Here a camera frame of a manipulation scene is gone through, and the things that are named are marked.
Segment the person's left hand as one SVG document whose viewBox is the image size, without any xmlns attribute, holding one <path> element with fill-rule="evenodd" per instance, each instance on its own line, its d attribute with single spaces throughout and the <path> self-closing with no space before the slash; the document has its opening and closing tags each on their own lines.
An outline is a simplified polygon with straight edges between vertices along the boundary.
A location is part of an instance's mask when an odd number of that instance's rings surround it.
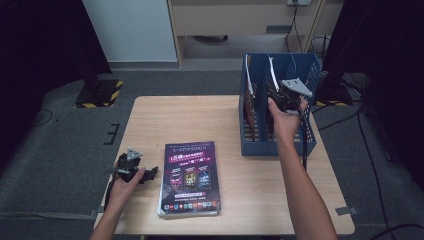
<svg viewBox="0 0 424 240">
<path fill-rule="evenodd" d="M 123 211 L 133 192 L 144 176 L 145 169 L 139 169 L 129 182 L 125 182 L 120 176 L 115 178 L 111 188 L 107 211 Z"/>
</svg>

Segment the black floor tape mark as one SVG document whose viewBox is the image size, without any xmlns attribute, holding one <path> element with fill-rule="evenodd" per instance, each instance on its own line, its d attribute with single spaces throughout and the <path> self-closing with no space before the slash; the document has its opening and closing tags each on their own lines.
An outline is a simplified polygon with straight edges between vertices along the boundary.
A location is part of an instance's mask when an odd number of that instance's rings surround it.
<svg viewBox="0 0 424 240">
<path fill-rule="evenodd" d="M 104 142 L 104 145 L 113 145 L 115 142 L 115 139 L 117 137 L 117 134 L 119 132 L 120 124 L 119 123 L 112 123 L 111 124 L 112 129 L 106 133 L 108 136 L 108 140 Z"/>
</svg>

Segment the dark red cover magazine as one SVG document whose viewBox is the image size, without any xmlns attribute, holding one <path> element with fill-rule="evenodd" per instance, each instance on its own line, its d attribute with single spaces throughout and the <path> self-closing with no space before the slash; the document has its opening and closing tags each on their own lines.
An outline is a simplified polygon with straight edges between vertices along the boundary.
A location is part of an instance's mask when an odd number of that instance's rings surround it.
<svg viewBox="0 0 424 240">
<path fill-rule="evenodd" d="M 244 115 L 246 118 L 246 122 L 249 126 L 251 134 L 254 134 L 255 132 L 255 125 L 254 125 L 254 98 L 255 93 L 253 90 L 253 85 L 250 78 L 249 73 L 249 64 L 250 64 L 250 55 L 245 55 L 245 71 L 246 71 L 246 92 L 244 96 Z"/>
</svg>

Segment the person's right hand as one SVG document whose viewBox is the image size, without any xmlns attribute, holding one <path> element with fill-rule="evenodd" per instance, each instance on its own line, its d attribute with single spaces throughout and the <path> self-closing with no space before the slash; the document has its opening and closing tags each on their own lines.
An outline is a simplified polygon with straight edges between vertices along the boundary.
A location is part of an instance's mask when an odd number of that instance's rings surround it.
<svg viewBox="0 0 424 240">
<path fill-rule="evenodd" d="M 282 112 L 272 98 L 268 98 L 268 108 L 272 114 L 277 142 L 280 144 L 293 144 L 301 122 L 300 115 Z"/>
</svg>

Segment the black curtain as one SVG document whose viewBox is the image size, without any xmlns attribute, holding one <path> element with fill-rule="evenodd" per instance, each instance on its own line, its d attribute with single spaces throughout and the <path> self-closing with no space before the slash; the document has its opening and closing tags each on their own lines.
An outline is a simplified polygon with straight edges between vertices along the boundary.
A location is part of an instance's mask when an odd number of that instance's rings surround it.
<svg viewBox="0 0 424 240">
<path fill-rule="evenodd" d="M 365 99 L 394 158 L 424 185 L 424 0 L 345 0 L 323 69 L 370 78 Z"/>
<path fill-rule="evenodd" d="M 0 169 L 45 94 L 82 79 L 76 52 L 97 76 L 110 71 L 82 0 L 0 0 Z"/>
</svg>

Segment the grey tape piece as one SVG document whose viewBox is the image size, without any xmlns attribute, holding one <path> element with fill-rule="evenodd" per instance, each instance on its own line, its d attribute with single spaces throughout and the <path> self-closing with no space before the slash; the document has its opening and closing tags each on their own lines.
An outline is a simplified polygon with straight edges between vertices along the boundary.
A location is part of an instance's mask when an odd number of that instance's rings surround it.
<svg viewBox="0 0 424 240">
<path fill-rule="evenodd" d="M 97 209 L 91 209 L 89 216 L 96 218 L 98 214 L 103 214 L 107 208 L 105 206 L 99 206 Z"/>
<path fill-rule="evenodd" d="M 345 206 L 345 207 L 336 208 L 336 213 L 339 216 L 342 216 L 342 215 L 356 215 L 356 214 L 359 213 L 359 211 L 358 211 L 358 209 L 356 207 Z"/>
</svg>

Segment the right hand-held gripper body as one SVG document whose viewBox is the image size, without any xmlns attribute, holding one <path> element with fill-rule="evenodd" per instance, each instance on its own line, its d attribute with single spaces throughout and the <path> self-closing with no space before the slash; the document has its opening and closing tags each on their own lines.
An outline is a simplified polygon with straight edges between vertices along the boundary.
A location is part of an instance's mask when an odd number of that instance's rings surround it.
<svg viewBox="0 0 424 240">
<path fill-rule="evenodd" d="M 300 108 L 301 97 L 312 97 L 313 93 L 299 79 L 277 80 L 279 86 L 280 100 L 275 101 L 282 112 L 287 110 L 298 110 Z"/>
</svg>

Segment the blue plastic file rack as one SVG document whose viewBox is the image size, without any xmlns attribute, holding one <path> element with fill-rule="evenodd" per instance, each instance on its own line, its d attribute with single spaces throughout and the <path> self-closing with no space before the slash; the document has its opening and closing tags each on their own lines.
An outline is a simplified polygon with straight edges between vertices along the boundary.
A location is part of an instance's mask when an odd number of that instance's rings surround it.
<svg viewBox="0 0 424 240">
<path fill-rule="evenodd" d="M 251 134 L 244 115 L 244 96 L 246 92 L 245 55 L 250 55 L 249 73 L 254 98 L 255 132 Z M 241 88 L 239 97 L 239 122 L 241 153 L 243 156 L 277 156 L 275 137 L 271 138 L 267 125 L 268 97 L 266 83 L 269 79 L 269 57 L 273 57 L 277 80 L 299 78 L 309 90 L 312 97 L 305 97 L 314 103 L 315 91 L 321 73 L 321 65 L 313 53 L 246 53 L 243 59 Z"/>
</svg>

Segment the beige wooden desk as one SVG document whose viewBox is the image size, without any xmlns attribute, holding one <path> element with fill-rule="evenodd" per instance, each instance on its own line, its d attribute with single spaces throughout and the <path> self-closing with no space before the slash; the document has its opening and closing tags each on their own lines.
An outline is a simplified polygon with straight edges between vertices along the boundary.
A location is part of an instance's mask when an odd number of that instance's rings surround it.
<svg viewBox="0 0 424 240">
<path fill-rule="evenodd" d="M 184 63 L 189 37 L 281 35 L 288 50 L 307 51 L 316 37 L 333 33 L 345 0 L 167 0 L 177 60 Z M 287 34 L 267 34 L 267 25 L 291 25 Z"/>
</svg>

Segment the white cabinet panel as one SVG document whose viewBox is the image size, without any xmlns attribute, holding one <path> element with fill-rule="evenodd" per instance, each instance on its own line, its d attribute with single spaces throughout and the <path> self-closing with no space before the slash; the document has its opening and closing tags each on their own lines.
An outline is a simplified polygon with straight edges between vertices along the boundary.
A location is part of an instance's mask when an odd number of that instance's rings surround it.
<svg viewBox="0 0 424 240">
<path fill-rule="evenodd" d="M 109 62 L 176 62 L 167 0 L 83 0 Z"/>
</svg>

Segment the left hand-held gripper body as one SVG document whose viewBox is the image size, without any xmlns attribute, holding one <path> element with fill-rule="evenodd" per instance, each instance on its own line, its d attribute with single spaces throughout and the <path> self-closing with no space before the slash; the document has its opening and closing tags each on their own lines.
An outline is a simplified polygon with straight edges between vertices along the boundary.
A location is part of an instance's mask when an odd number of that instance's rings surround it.
<svg viewBox="0 0 424 240">
<path fill-rule="evenodd" d="M 141 160 L 142 153 L 129 148 L 126 153 L 122 153 L 115 164 L 113 170 L 113 179 L 122 178 L 126 183 L 130 182 L 135 174 L 139 171 L 138 165 Z M 118 169 L 128 170 L 128 174 L 118 173 Z"/>
</svg>

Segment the black stand with striped base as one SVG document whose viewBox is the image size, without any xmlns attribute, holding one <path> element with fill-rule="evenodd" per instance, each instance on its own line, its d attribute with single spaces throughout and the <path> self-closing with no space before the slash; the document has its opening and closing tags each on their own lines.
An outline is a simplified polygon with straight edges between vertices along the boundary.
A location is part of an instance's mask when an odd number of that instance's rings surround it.
<svg viewBox="0 0 424 240">
<path fill-rule="evenodd" d="M 121 90 L 122 80 L 100 79 L 82 52 L 75 53 L 76 68 L 84 86 L 75 100 L 77 108 L 111 107 Z"/>
<path fill-rule="evenodd" d="M 351 95 L 344 85 L 344 73 L 333 69 L 323 62 L 315 96 L 315 104 L 319 106 L 349 106 L 353 104 Z"/>
</svg>

